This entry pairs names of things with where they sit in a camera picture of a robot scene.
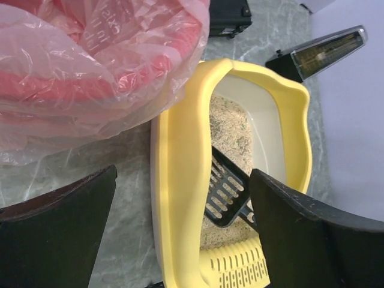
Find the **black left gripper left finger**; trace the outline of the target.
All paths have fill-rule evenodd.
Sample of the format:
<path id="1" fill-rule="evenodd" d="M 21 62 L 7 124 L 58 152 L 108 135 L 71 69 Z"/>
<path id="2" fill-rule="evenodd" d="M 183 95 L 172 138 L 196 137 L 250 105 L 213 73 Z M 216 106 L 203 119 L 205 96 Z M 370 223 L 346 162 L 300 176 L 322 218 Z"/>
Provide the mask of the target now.
<path id="1" fill-rule="evenodd" d="M 1 209 L 1 287 L 88 287 L 117 169 Z"/>

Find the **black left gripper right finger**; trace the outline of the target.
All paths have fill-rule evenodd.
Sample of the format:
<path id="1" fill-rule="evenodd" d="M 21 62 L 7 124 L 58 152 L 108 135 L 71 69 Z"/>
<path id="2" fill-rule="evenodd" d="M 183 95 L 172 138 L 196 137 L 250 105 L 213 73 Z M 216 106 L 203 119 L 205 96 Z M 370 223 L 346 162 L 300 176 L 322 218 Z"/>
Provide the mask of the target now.
<path id="1" fill-rule="evenodd" d="M 327 205 L 259 169 L 249 189 L 272 287 L 383 287 L 383 222 Z"/>

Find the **black litter scoop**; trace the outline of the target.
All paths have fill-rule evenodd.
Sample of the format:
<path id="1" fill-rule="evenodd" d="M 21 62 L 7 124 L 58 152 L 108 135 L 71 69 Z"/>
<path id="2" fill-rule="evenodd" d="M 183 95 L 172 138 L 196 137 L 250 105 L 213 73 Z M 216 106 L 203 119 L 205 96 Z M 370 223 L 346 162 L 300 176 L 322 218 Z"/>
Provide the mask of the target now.
<path id="1" fill-rule="evenodd" d="M 257 230 L 253 210 L 248 206 L 250 177 L 217 148 L 212 147 L 211 176 L 205 216 L 220 228 L 241 218 Z"/>

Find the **yellow litter box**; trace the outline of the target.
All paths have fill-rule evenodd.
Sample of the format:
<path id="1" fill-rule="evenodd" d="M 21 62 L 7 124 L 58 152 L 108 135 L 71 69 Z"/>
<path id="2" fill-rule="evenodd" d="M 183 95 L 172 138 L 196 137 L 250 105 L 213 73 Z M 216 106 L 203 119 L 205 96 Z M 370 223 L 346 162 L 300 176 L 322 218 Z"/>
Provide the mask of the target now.
<path id="1" fill-rule="evenodd" d="M 246 111 L 255 168 L 302 193 L 310 182 L 306 87 L 256 64 L 226 58 L 201 62 L 187 82 L 184 98 L 151 124 L 152 222 L 164 285 L 268 287 L 258 237 L 200 250 L 211 177 L 212 94 Z"/>

